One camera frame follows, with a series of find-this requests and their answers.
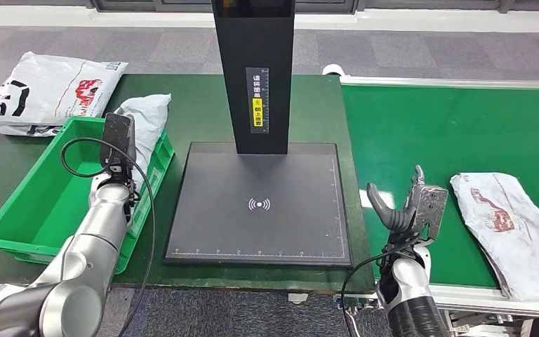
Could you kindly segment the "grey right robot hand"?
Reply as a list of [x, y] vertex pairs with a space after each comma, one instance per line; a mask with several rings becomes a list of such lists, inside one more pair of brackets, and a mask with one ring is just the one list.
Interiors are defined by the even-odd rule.
[[395, 210], [386, 205], [374, 183], [368, 183], [366, 186], [366, 194], [373, 210], [391, 233], [418, 232], [415, 217], [418, 210], [420, 189], [425, 184], [425, 176], [420, 165], [415, 165], [414, 170], [415, 175], [411, 178], [411, 188], [402, 210]]

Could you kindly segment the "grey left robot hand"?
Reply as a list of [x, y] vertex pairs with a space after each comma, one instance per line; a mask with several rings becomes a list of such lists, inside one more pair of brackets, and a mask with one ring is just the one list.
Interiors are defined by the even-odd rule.
[[127, 115], [126, 117], [129, 119], [128, 145], [126, 153], [134, 162], [136, 162], [135, 119], [132, 115]]

